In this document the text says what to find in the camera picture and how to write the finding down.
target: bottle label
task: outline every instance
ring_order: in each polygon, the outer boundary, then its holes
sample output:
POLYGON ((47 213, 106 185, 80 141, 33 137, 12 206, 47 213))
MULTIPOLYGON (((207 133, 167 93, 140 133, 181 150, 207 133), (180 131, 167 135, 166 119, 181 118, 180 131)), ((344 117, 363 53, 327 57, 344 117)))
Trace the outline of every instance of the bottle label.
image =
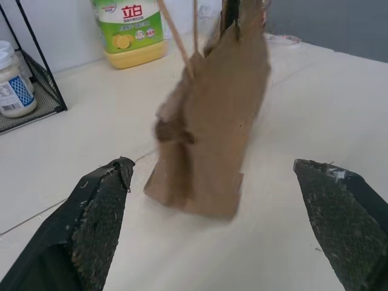
POLYGON ((0 83, 0 107, 3 111, 24 108, 34 101, 34 97, 20 76, 0 83))
POLYGON ((140 49, 164 40, 155 0, 92 0, 107 53, 140 49))

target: black wire rack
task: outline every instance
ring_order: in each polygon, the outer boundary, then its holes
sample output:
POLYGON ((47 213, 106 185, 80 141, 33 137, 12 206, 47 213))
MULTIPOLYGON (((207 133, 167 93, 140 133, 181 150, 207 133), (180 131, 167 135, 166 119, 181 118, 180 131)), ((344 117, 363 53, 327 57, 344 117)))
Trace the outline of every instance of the black wire rack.
POLYGON ((20 10, 23 20, 31 34, 33 42, 40 54, 40 57, 45 67, 41 66, 25 50, 23 50, 18 40, 18 37, 12 29, 8 17, 0 3, 0 12, 3 15, 5 22, 7 23, 9 30, 13 38, 15 39, 15 43, 18 46, 15 51, 21 53, 26 64, 28 65, 28 68, 32 73, 32 77, 30 78, 30 80, 35 88, 34 97, 37 102, 37 106, 34 111, 20 118, 8 118, 0 114, 0 135, 9 132, 13 129, 16 129, 20 126, 24 126, 39 119, 54 115, 55 113, 67 110, 61 92, 58 89, 53 74, 50 70, 49 65, 47 64, 47 61, 43 55, 41 47, 39 46, 38 40, 36 39, 34 31, 30 25, 30 22, 28 21, 28 17, 25 14, 20 0, 16 0, 16 4, 20 10))

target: table surface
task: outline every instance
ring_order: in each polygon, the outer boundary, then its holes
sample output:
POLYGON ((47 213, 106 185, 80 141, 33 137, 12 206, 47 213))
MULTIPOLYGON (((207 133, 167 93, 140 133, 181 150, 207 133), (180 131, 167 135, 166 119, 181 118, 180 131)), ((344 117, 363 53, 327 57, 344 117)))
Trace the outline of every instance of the table surface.
MULTIPOLYGON (((146 155, 105 290, 343 290, 313 235, 293 162, 333 162, 388 201, 388 64, 304 43, 270 51, 271 85, 232 222, 179 213, 142 192, 157 159, 147 155, 155 111, 183 67, 172 48, 134 69, 98 61, 56 75, 69 111, 0 136, 0 233, 68 197, 100 165, 146 155)), ((0 235, 0 278, 54 209, 0 235)))

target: white plastic jar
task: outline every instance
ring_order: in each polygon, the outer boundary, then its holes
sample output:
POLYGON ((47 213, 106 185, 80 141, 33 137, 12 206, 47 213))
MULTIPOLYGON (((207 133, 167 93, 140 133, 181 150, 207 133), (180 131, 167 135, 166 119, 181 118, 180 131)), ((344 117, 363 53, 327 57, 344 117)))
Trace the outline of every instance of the white plastic jar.
POLYGON ((30 113, 36 107, 21 74, 6 52, 0 52, 0 113, 16 118, 30 113))
POLYGON ((30 78, 27 77, 27 74, 23 70, 22 63, 20 62, 19 57, 16 55, 15 51, 13 50, 11 43, 8 41, 0 41, 0 52, 8 53, 8 55, 11 57, 12 61, 15 63, 16 67, 18 68, 24 82, 27 84, 30 91, 34 93, 34 86, 31 83, 30 78))

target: cardboard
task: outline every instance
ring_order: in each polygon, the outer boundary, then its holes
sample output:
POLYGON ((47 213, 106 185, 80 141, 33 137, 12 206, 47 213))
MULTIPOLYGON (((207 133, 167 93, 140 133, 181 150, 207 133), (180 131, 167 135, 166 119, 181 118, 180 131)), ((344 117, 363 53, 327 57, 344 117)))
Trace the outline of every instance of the cardboard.
POLYGON ((144 190, 165 206, 201 215, 237 212, 239 171, 270 73, 261 5, 241 0, 238 20, 215 33, 222 37, 209 42, 206 57, 191 57, 194 80, 184 70, 157 113, 160 159, 144 190))

